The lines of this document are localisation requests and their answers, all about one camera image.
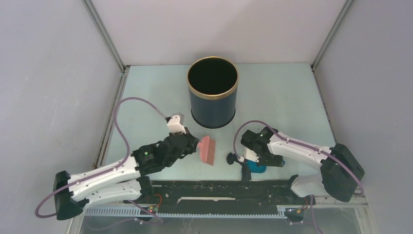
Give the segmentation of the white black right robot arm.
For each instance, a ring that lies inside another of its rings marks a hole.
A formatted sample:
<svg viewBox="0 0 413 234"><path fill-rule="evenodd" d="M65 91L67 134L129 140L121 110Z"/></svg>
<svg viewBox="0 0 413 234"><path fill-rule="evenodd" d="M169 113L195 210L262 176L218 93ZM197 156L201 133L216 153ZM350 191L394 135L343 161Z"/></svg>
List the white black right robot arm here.
<svg viewBox="0 0 413 234"><path fill-rule="evenodd" d="M358 182L365 171L349 148L337 143L334 147L313 145L291 138L276 129L264 127L255 133L243 133L243 159L260 166L281 167L287 157L313 168L312 175L294 175L283 191L286 202L295 204L302 197L327 194L341 202L349 202L356 194Z"/></svg>

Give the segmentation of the pink hand brush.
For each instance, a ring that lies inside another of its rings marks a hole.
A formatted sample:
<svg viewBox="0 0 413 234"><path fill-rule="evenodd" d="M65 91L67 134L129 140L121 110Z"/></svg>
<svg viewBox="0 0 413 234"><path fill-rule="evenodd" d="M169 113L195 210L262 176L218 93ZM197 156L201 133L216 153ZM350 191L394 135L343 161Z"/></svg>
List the pink hand brush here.
<svg viewBox="0 0 413 234"><path fill-rule="evenodd" d="M200 159L210 166L214 165L216 141L210 136L204 136L197 144Z"/></svg>

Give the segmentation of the blue dustpan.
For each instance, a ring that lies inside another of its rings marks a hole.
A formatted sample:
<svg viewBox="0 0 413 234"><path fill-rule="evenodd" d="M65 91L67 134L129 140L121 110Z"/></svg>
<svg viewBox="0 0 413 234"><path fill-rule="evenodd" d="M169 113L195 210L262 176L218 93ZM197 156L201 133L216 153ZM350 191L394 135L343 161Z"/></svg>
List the blue dustpan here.
<svg viewBox="0 0 413 234"><path fill-rule="evenodd" d="M266 171L266 166L258 165L257 162L248 160L246 165L249 167L251 173L262 174Z"/></svg>

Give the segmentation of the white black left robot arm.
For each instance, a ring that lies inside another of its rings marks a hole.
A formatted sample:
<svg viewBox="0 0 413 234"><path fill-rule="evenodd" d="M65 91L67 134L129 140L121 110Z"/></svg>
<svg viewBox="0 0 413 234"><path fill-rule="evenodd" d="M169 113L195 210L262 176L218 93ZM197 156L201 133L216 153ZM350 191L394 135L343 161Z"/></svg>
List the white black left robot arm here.
<svg viewBox="0 0 413 234"><path fill-rule="evenodd" d="M125 163L118 161L80 174L58 172L53 187L57 220L73 218L94 204L152 201L154 190L148 175L196 152L199 143L199 138L190 133L169 134L162 141L134 150Z"/></svg>

